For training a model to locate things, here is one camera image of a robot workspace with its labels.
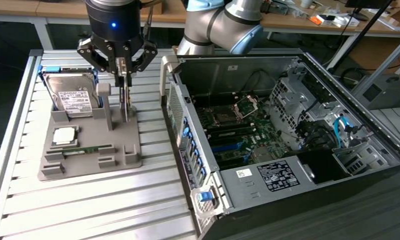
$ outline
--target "hard drive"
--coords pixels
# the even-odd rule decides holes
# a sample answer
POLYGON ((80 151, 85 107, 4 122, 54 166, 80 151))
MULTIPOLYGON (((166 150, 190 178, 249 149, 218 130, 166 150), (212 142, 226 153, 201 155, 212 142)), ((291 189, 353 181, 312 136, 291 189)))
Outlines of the hard drive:
POLYGON ((90 117, 92 109, 102 107, 96 92, 98 79, 94 70, 42 67, 38 75, 53 101, 53 109, 65 111, 69 118, 90 117))

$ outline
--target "motherboard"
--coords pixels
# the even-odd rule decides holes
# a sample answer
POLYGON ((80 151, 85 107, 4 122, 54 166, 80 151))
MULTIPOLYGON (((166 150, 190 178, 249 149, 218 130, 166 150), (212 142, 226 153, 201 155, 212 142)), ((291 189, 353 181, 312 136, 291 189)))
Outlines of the motherboard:
POLYGON ((279 159, 291 150, 257 97, 234 96, 234 102, 196 108, 220 170, 279 159))

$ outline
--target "robotic arm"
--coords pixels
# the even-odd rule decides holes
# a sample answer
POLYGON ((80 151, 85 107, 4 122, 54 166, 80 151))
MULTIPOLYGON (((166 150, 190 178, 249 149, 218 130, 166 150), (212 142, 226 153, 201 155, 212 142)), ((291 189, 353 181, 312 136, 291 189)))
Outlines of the robotic arm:
POLYGON ((247 54, 257 43, 263 26, 263 0, 189 0, 178 55, 212 55, 214 44, 230 54, 247 54))
POLYGON ((132 74, 144 71, 157 55, 156 44, 145 40, 141 33, 140 9, 160 2, 161 0, 146 3, 141 3, 140 0, 85 0, 92 36, 80 40, 77 52, 100 72, 113 74, 114 86, 120 87, 124 122, 132 109, 129 99, 132 74), (140 48, 142 54, 132 61, 140 48))

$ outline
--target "metal workbench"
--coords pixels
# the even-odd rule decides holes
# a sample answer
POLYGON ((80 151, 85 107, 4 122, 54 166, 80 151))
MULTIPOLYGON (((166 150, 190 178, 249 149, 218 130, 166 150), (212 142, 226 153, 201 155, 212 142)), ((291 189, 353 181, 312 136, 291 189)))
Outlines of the metal workbench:
MULTIPOLYGON (((196 239, 158 102, 161 57, 132 81, 142 166, 38 181, 52 100, 37 67, 86 67, 73 51, 30 56, 0 150, 0 239, 196 239)), ((98 81, 113 84, 100 73, 98 81)), ((110 103, 118 102, 112 89, 110 103)))

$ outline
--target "warning label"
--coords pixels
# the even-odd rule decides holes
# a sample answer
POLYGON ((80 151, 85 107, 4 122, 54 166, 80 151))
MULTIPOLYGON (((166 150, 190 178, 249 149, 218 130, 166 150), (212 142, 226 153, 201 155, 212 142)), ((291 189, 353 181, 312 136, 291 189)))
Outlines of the warning label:
POLYGON ((78 114, 92 112, 88 91, 60 91, 58 97, 66 113, 78 114))
POLYGON ((273 162, 257 167, 268 190, 276 192, 300 184, 287 161, 273 162))

